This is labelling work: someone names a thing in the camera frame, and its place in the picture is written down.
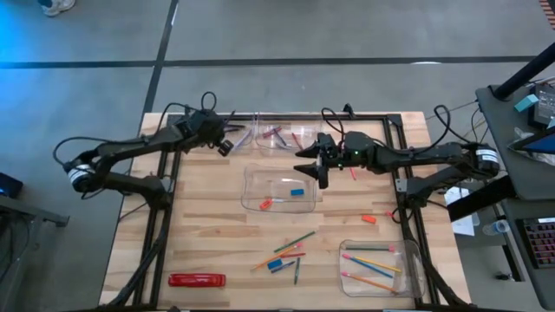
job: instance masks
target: blue eraser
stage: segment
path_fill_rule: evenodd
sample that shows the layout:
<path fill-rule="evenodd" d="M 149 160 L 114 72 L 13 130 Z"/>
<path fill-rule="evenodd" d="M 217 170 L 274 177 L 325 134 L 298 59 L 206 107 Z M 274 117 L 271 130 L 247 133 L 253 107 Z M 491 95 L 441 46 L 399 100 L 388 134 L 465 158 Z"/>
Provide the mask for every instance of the blue eraser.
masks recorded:
<path fill-rule="evenodd" d="M 274 260 L 274 261 L 268 263 L 268 270 L 275 269 L 278 266 L 282 266 L 283 264 L 284 264 L 284 262 L 281 261 L 281 258 L 279 258 L 278 260 Z"/>
<path fill-rule="evenodd" d="M 535 94 L 530 94 L 526 98 L 522 99 L 519 104 L 515 105 L 514 109 L 516 109 L 517 112 L 520 113 L 538 102 L 538 97 Z"/>
<path fill-rule="evenodd" d="M 291 190 L 291 196 L 298 196 L 298 195 L 304 195 L 304 190 L 303 189 Z"/>

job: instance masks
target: gray floor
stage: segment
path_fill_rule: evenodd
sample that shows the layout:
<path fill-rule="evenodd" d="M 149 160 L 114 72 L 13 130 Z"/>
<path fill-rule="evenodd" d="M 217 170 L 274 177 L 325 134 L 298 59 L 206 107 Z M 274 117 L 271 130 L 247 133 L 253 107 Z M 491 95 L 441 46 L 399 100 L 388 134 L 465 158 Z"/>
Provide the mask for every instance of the gray floor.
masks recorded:
<path fill-rule="evenodd" d="M 0 1 L 0 62 L 155 60 L 170 0 L 77 1 L 54 19 L 42 16 L 33 0 Z M 536 0 L 180 0 L 166 59 L 534 55 L 552 41 Z M 432 115 L 435 105 L 472 101 L 476 88 L 501 83 L 522 65 L 164 68 L 153 110 L 169 101 L 196 106 L 202 93 L 212 90 L 221 112 L 318 110 L 349 102 L 359 111 Z M 51 149 L 74 135 L 135 136 L 152 73 L 151 68 L 0 69 L 5 133 L 0 171 L 24 181 L 22 200 L 71 216 L 66 229 L 45 226 L 19 310 L 96 305 L 121 196 L 104 192 L 81 201 L 51 159 Z M 554 74 L 549 68 L 542 75 Z M 454 129 L 469 130 L 474 109 L 453 113 Z M 432 119 L 428 126 L 432 139 L 439 137 L 439 122 Z M 61 154 L 70 158 L 87 146 L 74 144 Z M 506 270 L 500 248 L 480 248 L 477 242 L 460 254 L 474 303 L 542 310 L 530 283 L 492 279 Z"/>

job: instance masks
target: shoe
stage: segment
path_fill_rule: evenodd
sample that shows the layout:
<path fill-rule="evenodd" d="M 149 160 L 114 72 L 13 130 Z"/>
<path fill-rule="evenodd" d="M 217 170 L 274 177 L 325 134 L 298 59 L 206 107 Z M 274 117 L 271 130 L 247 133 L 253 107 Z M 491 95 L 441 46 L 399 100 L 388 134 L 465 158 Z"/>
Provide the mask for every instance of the shoe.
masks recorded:
<path fill-rule="evenodd" d="M 75 6 L 75 0 L 52 0 L 51 7 L 42 6 L 42 12 L 45 16 L 54 17 L 63 11 L 67 11 Z"/>

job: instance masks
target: red object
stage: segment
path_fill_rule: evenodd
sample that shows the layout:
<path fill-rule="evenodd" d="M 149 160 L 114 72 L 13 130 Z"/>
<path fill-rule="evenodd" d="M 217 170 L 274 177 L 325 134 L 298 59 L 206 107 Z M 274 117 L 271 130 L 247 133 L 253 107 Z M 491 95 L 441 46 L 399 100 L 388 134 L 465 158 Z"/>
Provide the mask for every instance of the red object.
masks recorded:
<path fill-rule="evenodd" d="M 270 208 L 271 204 L 273 204 L 273 200 L 271 198 L 266 199 L 262 204 L 260 204 L 260 210 L 266 210 Z"/>
<path fill-rule="evenodd" d="M 281 131 L 281 127 L 275 127 L 270 131 L 266 131 L 265 133 L 262 133 L 262 137 L 266 139 L 268 137 L 271 137 L 274 133 L 278 133 L 280 131 Z"/>
<path fill-rule="evenodd" d="M 303 146 L 301 145 L 301 142 L 298 141 L 297 136 L 294 133 L 291 133 L 291 135 L 293 136 L 295 143 L 297 143 L 298 148 L 303 149 Z"/>
<path fill-rule="evenodd" d="M 300 252 L 300 253 L 297 253 L 297 254 L 285 254 L 285 255 L 283 255 L 283 256 L 281 256 L 281 257 L 282 257 L 282 258 L 286 258 L 286 257 L 301 257 L 301 256 L 304 256 L 304 255 L 306 255 L 305 252 Z"/>
<path fill-rule="evenodd" d="M 172 287 L 223 287 L 225 275 L 212 273 L 173 273 L 167 278 Z"/>
<path fill-rule="evenodd" d="M 371 224 L 375 224 L 375 218 L 369 215 L 363 215 L 362 221 L 370 222 Z"/>
<path fill-rule="evenodd" d="M 356 181 L 356 174 L 353 168 L 350 168 L 350 176 L 353 177 L 353 180 Z"/>

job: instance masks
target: wooden tabletop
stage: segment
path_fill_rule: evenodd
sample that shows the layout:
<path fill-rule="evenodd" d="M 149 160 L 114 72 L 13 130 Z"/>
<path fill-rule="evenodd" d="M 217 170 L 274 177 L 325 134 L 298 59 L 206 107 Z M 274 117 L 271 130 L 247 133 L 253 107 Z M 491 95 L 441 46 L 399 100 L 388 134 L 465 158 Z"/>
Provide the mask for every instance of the wooden tabletop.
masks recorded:
<path fill-rule="evenodd" d="M 160 114 L 146 114 L 141 131 L 153 133 L 159 118 Z M 409 146 L 429 145 L 422 113 L 402 113 L 402 120 Z M 296 125 L 287 121 L 282 124 Z M 358 130 L 384 140 L 381 122 L 346 121 L 344 125 L 345 131 Z M 338 133 L 325 124 L 323 130 L 339 138 Z M 158 153 L 153 153 L 134 159 L 131 174 L 143 177 L 155 172 L 159 157 Z M 343 240 L 402 240 L 400 226 L 385 215 L 386 211 L 394 210 L 396 203 L 390 174 L 375 175 L 357 168 L 356 180 L 353 180 L 349 171 L 331 170 L 330 187 L 317 190 L 316 207 L 310 213 L 249 211 L 241 205 L 248 165 L 292 168 L 305 163 L 310 163 L 310 159 L 296 158 L 292 153 L 281 151 L 268 154 L 255 140 L 227 158 L 206 150 L 183 155 L 173 203 L 159 308 L 173 305 L 180 309 L 414 307 L 410 298 L 354 298 L 346 296 L 339 287 L 338 248 Z M 414 168 L 415 176 L 427 176 L 435 170 L 435 166 Z M 128 197 L 121 213 L 143 202 L 138 195 Z M 376 217 L 377 223 L 364 223 L 362 214 Z M 148 208 L 145 207 L 118 225 L 101 303 L 114 298 L 136 270 L 147 215 Z M 422 210 L 422 215 L 435 267 L 455 293 L 470 302 L 447 211 L 429 205 Z M 277 247 L 314 230 L 317 234 L 304 241 L 302 251 L 307 255 L 301 262 L 298 285 L 293 285 L 290 273 L 272 275 L 267 269 L 250 270 L 253 265 L 271 256 Z M 179 272 L 226 274 L 227 284 L 221 289 L 168 287 L 168 275 Z M 152 278 L 152 268 L 148 278 Z"/>

